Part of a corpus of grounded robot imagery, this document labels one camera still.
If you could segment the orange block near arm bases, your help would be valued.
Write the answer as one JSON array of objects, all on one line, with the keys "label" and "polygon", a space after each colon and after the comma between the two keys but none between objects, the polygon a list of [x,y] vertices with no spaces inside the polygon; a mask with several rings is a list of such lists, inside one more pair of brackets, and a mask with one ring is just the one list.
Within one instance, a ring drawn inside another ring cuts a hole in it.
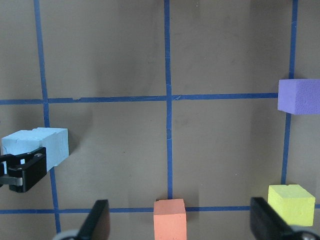
[{"label": "orange block near arm bases", "polygon": [[158,200],[153,206],[155,240],[186,240],[187,215],[182,198]]}]

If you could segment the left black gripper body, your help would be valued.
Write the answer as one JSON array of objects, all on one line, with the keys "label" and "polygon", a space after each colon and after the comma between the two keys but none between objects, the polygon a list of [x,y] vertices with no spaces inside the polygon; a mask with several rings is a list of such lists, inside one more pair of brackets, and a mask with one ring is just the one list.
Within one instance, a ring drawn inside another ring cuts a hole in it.
[{"label": "left black gripper body", "polygon": [[22,155],[4,154],[0,156],[0,187],[8,185],[11,191],[22,193],[24,190]]}]

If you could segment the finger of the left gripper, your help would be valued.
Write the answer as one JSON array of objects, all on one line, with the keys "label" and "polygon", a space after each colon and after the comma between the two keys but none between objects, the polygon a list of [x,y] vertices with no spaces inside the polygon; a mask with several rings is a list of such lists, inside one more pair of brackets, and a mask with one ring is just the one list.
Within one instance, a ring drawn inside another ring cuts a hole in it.
[{"label": "finger of the left gripper", "polygon": [[10,184],[9,189],[16,193],[26,193],[47,174],[46,148],[13,155],[7,161],[7,174],[21,178],[22,185]]}]

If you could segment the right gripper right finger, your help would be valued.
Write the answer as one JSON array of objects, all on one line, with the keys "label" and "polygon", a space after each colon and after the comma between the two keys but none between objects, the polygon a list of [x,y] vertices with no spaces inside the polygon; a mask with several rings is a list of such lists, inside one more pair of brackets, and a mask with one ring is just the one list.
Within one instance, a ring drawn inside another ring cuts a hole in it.
[{"label": "right gripper right finger", "polygon": [[256,240],[294,240],[292,228],[262,197],[250,199],[250,230]]}]

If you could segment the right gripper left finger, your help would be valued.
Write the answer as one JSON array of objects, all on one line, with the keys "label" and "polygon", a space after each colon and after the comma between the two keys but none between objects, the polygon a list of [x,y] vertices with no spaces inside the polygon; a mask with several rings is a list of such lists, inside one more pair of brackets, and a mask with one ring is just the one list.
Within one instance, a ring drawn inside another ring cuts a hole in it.
[{"label": "right gripper left finger", "polygon": [[107,199],[97,200],[78,234],[78,240],[107,240],[110,235],[110,209]]}]

